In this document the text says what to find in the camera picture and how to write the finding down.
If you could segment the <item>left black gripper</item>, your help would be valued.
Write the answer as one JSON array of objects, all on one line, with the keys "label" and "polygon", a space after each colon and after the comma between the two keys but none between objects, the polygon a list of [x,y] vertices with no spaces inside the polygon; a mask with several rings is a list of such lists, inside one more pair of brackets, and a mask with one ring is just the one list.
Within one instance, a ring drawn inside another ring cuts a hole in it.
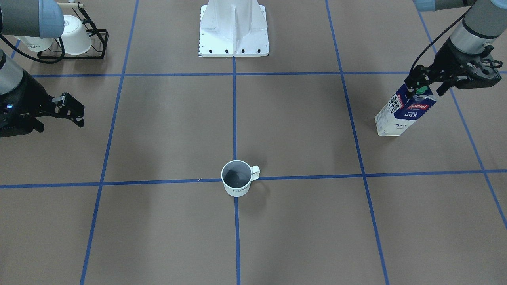
[{"label": "left black gripper", "polygon": [[462,65],[471,61],[480,61],[482,58],[491,57],[493,46],[490,43],[483,44],[477,54],[467,54],[458,50],[451,40],[446,40],[437,52],[432,63],[432,68],[417,65],[409,72],[404,84],[407,87],[407,95],[414,95],[417,90],[429,86],[434,82],[442,82],[437,88],[438,96],[443,96],[458,81],[458,75],[462,72]]}]

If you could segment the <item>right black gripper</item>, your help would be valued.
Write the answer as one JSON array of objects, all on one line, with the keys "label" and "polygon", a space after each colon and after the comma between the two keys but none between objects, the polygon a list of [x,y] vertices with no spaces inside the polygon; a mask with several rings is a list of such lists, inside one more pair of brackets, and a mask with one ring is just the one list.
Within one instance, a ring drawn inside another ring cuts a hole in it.
[{"label": "right black gripper", "polygon": [[83,104],[69,93],[53,98],[33,76],[24,71],[20,84],[13,91],[1,95],[0,137],[27,135],[34,130],[43,132],[45,125],[37,117],[52,112],[53,105],[58,118],[69,119],[83,128]]}]

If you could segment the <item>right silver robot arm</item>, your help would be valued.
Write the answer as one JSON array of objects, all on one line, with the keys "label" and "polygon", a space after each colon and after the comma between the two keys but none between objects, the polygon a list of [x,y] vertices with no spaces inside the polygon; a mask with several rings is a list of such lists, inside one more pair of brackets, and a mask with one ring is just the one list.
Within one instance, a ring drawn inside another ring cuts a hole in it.
[{"label": "right silver robot arm", "polygon": [[[61,38],[64,16],[54,0],[2,0],[1,39],[5,35]],[[0,63],[1,137],[43,132],[39,117],[51,116],[84,125],[85,107],[69,93],[50,96],[31,74],[4,51]]]}]

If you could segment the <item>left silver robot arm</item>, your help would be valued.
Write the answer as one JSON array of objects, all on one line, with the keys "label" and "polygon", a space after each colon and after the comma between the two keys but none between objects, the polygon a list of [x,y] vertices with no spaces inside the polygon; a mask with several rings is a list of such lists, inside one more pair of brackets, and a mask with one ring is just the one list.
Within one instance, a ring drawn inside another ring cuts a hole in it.
[{"label": "left silver robot arm", "polygon": [[415,0],[418,11],[438,11],[468,7],[452,23],[455,30],[428,67],[414,62],[404,80],[407,96],[440,82],[439,96],[450,88],[490,88],[501,81],[500,60],[491,56],[493,42],[506,30],[505,0]]}]

